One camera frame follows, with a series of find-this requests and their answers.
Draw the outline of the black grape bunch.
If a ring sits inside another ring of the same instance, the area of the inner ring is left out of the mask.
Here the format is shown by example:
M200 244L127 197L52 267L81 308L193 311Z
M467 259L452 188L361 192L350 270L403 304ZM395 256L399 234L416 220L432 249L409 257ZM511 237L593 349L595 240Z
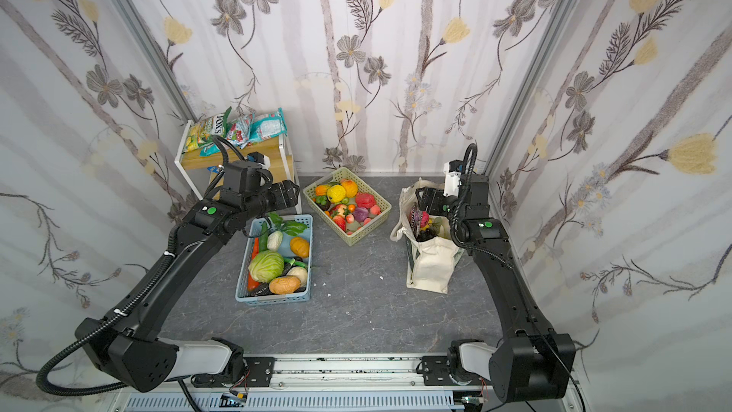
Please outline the black grape bunch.
M427 242L433 238L440 236L440 227L434 227L434 225L425 226L423 229L419 229L417 233L417 242Z

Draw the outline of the light blue vegetable basket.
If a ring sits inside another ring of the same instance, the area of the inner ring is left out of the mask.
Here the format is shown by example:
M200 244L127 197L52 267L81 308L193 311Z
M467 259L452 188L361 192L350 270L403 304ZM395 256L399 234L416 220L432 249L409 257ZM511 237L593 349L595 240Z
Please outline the light blue vegetable basket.
M270 214L255 219L236 286L236 300L247 305L310 299L313 218Z

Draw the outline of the cream canvas grocery bag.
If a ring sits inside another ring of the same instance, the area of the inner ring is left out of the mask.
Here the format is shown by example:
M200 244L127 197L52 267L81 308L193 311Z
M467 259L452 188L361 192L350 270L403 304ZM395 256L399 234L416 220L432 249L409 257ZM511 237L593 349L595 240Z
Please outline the cream canvas grocery bag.
M406 286L410 289L439 294L448 293L448 284L464 252L449 235L448 220L441 216L428 216L426 227L436 221L438 234L430 240L418 240L415 229L421 227L423 211L417 207L417 191L437 189L442 195L442 185L419 179L403 188L398 200L398 222L390 234L393 242L405 242L407 250Z

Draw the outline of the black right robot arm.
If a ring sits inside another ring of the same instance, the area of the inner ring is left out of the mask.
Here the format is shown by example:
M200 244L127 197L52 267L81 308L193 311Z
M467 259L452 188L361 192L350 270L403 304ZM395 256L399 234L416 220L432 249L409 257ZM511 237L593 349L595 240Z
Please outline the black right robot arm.
M577 347L547 320L520 274L509 234L490 214L490 182L475 172L478 147L446 165L444 189L417 190L417 207L446 217L449 235L482 273L501 322L495 347L457 340L446 356L425 356L416 372L427 386L490 386L502 404L560 400L578 383L572 375Z

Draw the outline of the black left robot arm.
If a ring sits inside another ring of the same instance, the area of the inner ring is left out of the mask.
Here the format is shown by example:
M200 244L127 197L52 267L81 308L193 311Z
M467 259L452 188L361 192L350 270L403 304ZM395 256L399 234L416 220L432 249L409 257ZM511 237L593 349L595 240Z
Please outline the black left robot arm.
M166 381L203 373L230 374L240 368L242 358L230 343L214 340L188 348L177 341L163 341L159 333L203 266L250 220L296 206L299 185L289 179L274 181L262 154L253 158L240 154L232 161L229 154L236 147L220 135L212 141L222 154L222 170L205 198L173 227L165 251L135 288L103 318L84 320L74 342L39 369L35 384L42 392L59 397L91 396L125 387L149 392ZM51 372L78 350L114 382L93 387L52 383Z

